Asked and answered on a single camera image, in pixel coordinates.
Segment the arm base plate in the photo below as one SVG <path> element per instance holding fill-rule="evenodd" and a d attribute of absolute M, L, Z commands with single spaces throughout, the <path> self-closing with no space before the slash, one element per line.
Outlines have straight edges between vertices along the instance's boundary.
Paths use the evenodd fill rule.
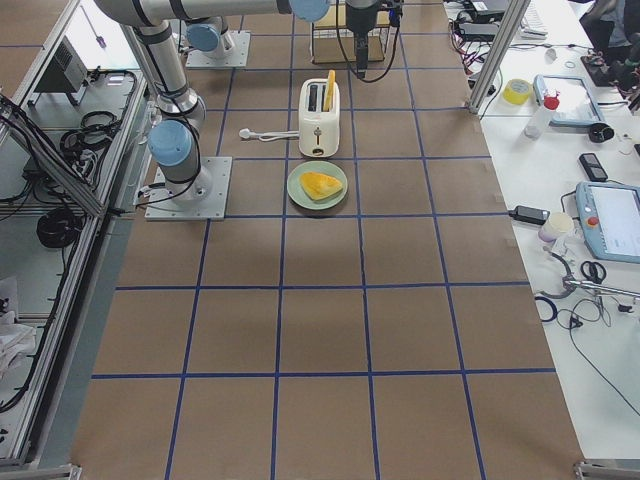
<path fill-rule="evenodd" d="M 219 32 L 210 25 L 193 25 L 187 31 L 189 51 L 186 67 L 198 70 L 244 68 L 251 33 L 247 30 Z"/>
<path fill-rule="evenodd" d="M 155 182 L 164 186 L 153 189 L 147 200 L 148 221 L 199 221 L 225 218 L 232 171 L 231 157 L 202 157 L 201 169 L 194 182 L 180 186 L 167 183 L 159 167 Z"/>

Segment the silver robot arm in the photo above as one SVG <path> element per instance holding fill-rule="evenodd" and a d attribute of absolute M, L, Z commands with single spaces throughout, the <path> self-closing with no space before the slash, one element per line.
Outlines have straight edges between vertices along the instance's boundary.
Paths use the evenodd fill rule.
<path fill-rule="evenodd" d="M 202 166 L 199 148 L 205 105 L 192 89 L 172 37 L 172 20 L 228 15 L 293 14 L 309 23 L 328 12 L 328 1 L 98 1 L 99 9 L 133 30 L 147 64 L 145 79 L 156 89 L 162 120 L 151 129 L 148 147 L 164 177 L 167 199 L 183 206 L 202 205 L 211 195 L 212 175 Z"/>
<path fill-rule="evenodd" d="M 370 32 L 378 28 L 380 1 L 287 1 L 294 15 L 311 24 L 310 54 L 314 64 L 353 62 L 358 71 L 368 62 L 384 59 L 384 40 L 374 41 L 369 52 Z M 232 30 L 224 17 L 183 22 L 187 62 L 191 69 L 241 68 L 247 65 L 251 33 Z"/>

